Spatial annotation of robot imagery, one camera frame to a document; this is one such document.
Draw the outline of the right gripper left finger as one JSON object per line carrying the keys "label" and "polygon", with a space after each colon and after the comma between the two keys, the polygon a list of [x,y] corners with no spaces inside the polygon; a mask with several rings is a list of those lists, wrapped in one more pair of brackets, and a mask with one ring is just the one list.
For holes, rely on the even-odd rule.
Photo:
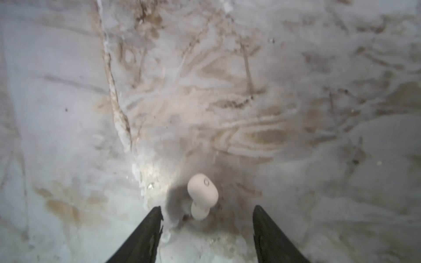
{"label": "right gripper left finger", "polygon": [[107,263],[155,263],[163,231],[160,206],[153,207]]}

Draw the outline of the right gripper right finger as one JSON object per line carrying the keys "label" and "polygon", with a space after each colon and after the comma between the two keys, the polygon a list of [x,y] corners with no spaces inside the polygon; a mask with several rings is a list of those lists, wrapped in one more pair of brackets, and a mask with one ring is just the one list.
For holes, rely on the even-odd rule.
{"label": "right gripper right finger", "polygon": [[259,263],[310,263],[259,205],[254,207],[253,229]]}

